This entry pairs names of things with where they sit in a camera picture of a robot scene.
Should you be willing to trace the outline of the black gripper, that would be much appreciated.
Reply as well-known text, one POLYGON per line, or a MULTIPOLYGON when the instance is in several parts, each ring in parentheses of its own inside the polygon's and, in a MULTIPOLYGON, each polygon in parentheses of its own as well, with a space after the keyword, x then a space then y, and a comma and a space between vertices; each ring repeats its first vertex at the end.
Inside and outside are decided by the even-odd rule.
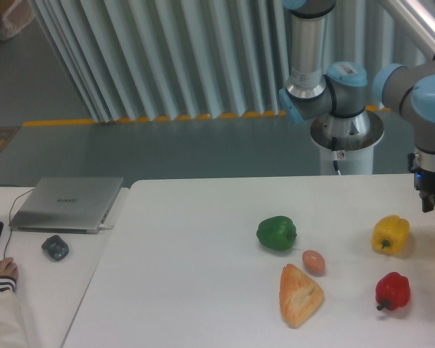
POLYGON ((414 175, 414 187, 419 192, 423 212, 435 210, 435 172, 418 164, 418 152, 407 155, 407 169, 414 175))

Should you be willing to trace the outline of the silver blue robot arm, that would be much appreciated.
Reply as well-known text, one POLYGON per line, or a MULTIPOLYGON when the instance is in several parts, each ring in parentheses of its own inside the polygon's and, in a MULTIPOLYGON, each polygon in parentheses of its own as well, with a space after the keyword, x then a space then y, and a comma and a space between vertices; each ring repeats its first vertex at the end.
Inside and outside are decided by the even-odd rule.
POLYGON ((285 1, 292 22, 291 73, 279 92, 295 122, 311 120, 312 140, 320 147, 324 170, 339 171, 343 153, 372 149, 381 140, 380 118, 365 108, 366 88, 413 127, 415 149, 408 170, 424 212, 435 211, 435 3, 383 1, 382 7, 407 32, 428 61, 417 67, 391 64, 372 82, 354 62, 322 67, 327 17, 334 1, 285 1))

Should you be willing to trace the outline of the white striped sleeve forearm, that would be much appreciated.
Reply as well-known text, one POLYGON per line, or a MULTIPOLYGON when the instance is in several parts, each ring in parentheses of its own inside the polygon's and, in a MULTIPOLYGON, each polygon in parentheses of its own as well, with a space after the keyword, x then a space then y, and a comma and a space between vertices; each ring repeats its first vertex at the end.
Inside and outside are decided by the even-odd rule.
POLYGON ((29 347, 16 280, 0 276, 0 347, 29 347))

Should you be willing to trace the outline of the person's hand on mouse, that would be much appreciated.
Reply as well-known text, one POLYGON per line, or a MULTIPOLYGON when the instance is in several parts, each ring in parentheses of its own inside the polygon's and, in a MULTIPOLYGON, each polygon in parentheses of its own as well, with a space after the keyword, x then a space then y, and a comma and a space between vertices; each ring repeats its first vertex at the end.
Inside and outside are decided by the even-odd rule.
POLYGON ((19 270, 13 257, 0 260, 0 289, 13 291, 17 284, 19 270))

